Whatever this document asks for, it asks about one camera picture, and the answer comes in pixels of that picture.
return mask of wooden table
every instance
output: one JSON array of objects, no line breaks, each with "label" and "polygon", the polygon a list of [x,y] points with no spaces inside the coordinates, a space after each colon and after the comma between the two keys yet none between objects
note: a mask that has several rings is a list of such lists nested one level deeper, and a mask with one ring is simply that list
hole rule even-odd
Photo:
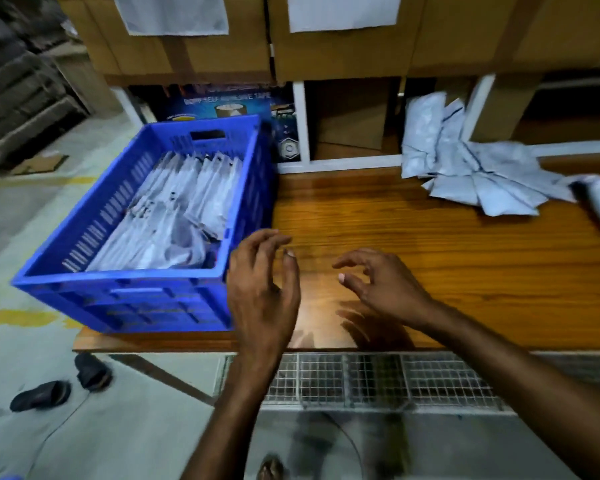
[{"label": "wooden table", "polygon": [[[565,174],[600,173],[600,155],[553,157],[543,166]],[[540,217],[486,217],[428,197],[421,181],[400,179],[397,168],[280,180],[274,226],[294,236],[302,272],[303,298],[289,350],[440,347],[417,331],[369,320],[369,310],[340,286],[331,263],[360,246],[398,254],[433,297],[523,347],[600,350],[600,225],[586,206],[549,201]],[[131,356],[124,353],[235,347],[232,332],[104,335],[86,328],[73,345],[76,351],[127,357],[127,363]]]}]

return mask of pile of white packages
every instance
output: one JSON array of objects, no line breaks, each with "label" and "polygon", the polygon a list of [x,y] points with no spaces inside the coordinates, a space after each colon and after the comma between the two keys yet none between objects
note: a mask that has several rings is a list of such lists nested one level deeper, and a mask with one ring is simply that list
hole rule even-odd
[{"label": "pile of white packages", "polygon": [[87,271],[192,268],[222,239],[242,160],[168,152]]},{"label": "pile of white packages", "polygon": [[528,147],[513,141],[464,142],[464,103],[445,106],[446,93],[412,99],[402,140],[402,177],[431,178],[432,197],[481,206],[488,216],[537,216],[550,198],[576,202],[569,185],[587,187],[600,217],[600,176],[565,178],[544,170]]}]

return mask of crate rim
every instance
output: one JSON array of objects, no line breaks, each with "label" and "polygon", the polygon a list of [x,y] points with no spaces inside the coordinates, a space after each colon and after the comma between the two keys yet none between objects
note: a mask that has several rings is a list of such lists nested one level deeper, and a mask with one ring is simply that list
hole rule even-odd
[{"label": "crate rim", "polygon": [[[249,142],[247,144],[245,150],[245,159],[243,162],[243,168],[246,168],[250,165],[251,160],[253,159],[253,154],[255,151],[255,147],[258,141],[258,129],[262,124],[262,119],[259,114],[246,114],[242,116],[232,116],[232,118],[243,118],[243,119],[252,119],[255,122],[254,131],[249,137]],[[222,279],[224,276],[224,266],[220,269],[219,263],[224,262],[228,264],[229,258],[229,245],[231,244],[231,240],[233,238],[234,229],[226,228],[224,230],[224,238],[220,244],[220,249],[218,249],[216,265],[210,269],[200,269],[200,268],[192,268],[192,269],[130,269],[130,270],[109,270],[109,271],[81,271],[79,273],[56,273],[56,274],[40,274],[37,276],[26,276],[26,273],[32,268],[32,266],[36,263],[37,259],[48,249],[48,247],[56,240],[58,234],[60,234],[66,224],[80,211],[83,204],[85,204],[90,197],[98,190],[100,184],[109,174],[113,171],[113,169],[118,164],[119,160],[124,158],[127,150],[131,145],[134,144],[136,139],[138,139],[143,133],[149,132],[153,127],[163,126],[163,125],[172,125],[174,123],[190,123],[191,121],[159,121],[156,123],[148,123],[145,124],[140,131],[136,133],[136,135],[129,140],[129,143],[120,151],[120,154],[109,164],[106,170],[102,172],[100,177],[91,185],[91,188],[87,190],[87,192],[82,196],[82,198],[73,206],[69,214],[60,222],[59,225],[56,226],[54,231],[49,234],[48,238],[40,244],[40,246],[36,249],[33,255],[27,259],[25,264],[20,268],[20,270],[16,273],[16,275],[11,279],[11,285],[14,287],[20,286],[28,286],[28,285],[44,285],[44,284],[56,284],[56,283],[66,283],[66,282],[78,282],[78,281],[95,281],[99,279],[115,279],[115,280],[128,280],[128,279],[147,279],[147,280],[161,280],[161,279],[170,279],[170,278],[187,278],[187,279]],[[247,172],[243,171],[240,176],[240,181],[238,183],[238,188],[244,188],[246,184],[246,179],[248,175]],[[231,208],[229,212],[229,216],[227,217],[227,222],[233,222],[236,218],[236,214],[240,210],[240,199],[242,198],[241,194],[234,194],[233,201],[231,203]],[[159,271],[161,276],[155,276],[156,271]]]}]

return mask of blue plastic crate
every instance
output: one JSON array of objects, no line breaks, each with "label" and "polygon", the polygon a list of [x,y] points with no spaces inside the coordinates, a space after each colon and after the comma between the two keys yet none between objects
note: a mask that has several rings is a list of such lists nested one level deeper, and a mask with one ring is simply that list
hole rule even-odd
[{"label": "blue plastic crate", "polygon": [[[211,269],[83,272],[169,150],[241,158],[242,175]],[[11,284],[101,332],[230,330],[224,277],[231,251],[269,226],[274,204],[269,136],[260,117],[146,125]]]}]

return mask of black cable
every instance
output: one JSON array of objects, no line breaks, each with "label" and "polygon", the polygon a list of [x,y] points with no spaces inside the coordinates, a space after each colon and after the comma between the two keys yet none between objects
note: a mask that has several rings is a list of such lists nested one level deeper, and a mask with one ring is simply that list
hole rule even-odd
[{"label": "black cable", "polygon": [[327,418],[329,420],[330,423],[332,423],[333,425],[335,425],[336,428],[338,428],[342,434],[344,436],[347,437],[347,439],[349,440],[349,443],[351,443],[351,446],[353,447],[353,451],[356,452],[356,455],[358,457],[358,464],[360,465],[360,478],[362,480],[365,480],[365,469],[364,466],[362,464],[362,457],[360,456],[360,451],[358,451],[358,447],[356,446],[356,443],[351,439],[351,436],[349,436],[349,434],[344,430],[343,427],[341,427],[340,423],[338,423],[333,416],[331,416],[328,413],[325,413],[324,411],[321,411],[321,414]]},{"label": "black cable", "polygon": [[58,427],[56,427],[53,431],[51,431],[51,433],[49,433],[47,435],[47,437],[42,440],[42,444],[40,445],[40,448],[38,448],[38,451],[36,451],[35,456],[33,457],[33,462],[31,463],[31,466],[29,468],[29,471],[27,472],[27,474],[25,475],[25,478],[29,478],[29,475],[31,475],[31,472],[33,471],[33,468],[36,466],[36,463],[38,462],[38,459],[40,457],[40,453],[42,453],[42,448],[45,447],[45,444],[47,443],[47,440],[51,437],[51,435],[53,435],[58,429],[62,428],[62,426],[64,425],[64,423],[66,423],[67,421],[69,421],[69,418],[71,418],[71,416],[73,416],[75,414],[76,411],[78,411],[78,409],[80,409],[80,407],[87,401],[87,399],[89,398],[89,396],[91,395],[91,393],[88,393],[85,398],[82,400],[82,402],[80,404],[78,404],[78,407],[76,407],[76,409],[74,409],[71,414],[69,414],[69,416],[67,416],[65,418],[64,421],[62,421],[62,423],[60,423],[60,425],[58,425]]}]

